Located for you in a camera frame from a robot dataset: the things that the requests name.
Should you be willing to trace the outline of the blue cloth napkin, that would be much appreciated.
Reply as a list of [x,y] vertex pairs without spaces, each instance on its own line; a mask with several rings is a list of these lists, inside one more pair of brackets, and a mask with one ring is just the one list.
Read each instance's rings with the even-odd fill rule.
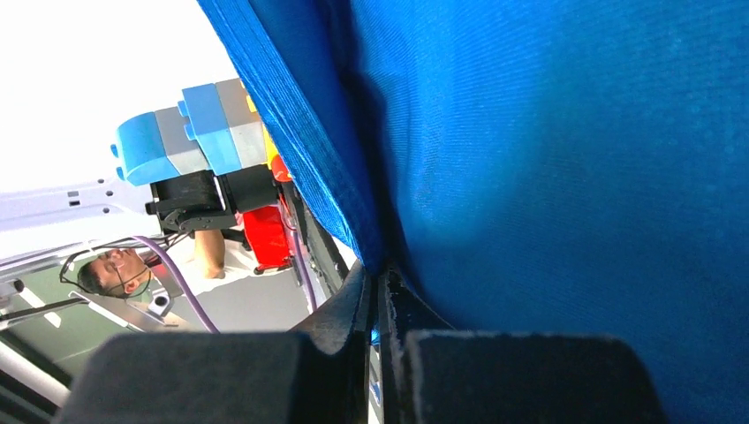
[[203,1],[322,226],[468,329],[748,420],[745,1]]

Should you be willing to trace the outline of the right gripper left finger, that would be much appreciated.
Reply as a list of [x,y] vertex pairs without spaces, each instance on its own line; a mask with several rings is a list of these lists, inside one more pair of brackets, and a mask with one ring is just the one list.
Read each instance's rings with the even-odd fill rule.
[[364,423],[367,272],[285,332],[114,337],[74,383],[58,423]]

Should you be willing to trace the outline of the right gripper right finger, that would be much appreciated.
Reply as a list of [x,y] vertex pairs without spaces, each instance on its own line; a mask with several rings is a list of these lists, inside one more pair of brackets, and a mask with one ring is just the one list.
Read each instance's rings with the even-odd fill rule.
[[388,423],[664,423],[650,375],[602,336],[456,330],[396,269],[377,283]]

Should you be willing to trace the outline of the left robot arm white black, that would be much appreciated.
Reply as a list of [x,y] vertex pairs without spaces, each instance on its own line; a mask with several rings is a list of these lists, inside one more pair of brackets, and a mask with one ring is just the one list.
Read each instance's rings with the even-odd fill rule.
[[279,186],[271,170],[256,165],[217,176],[201,170],[151,185],[154,200],[145,205],[166,233],[223,230],[236,215],[276,204]]

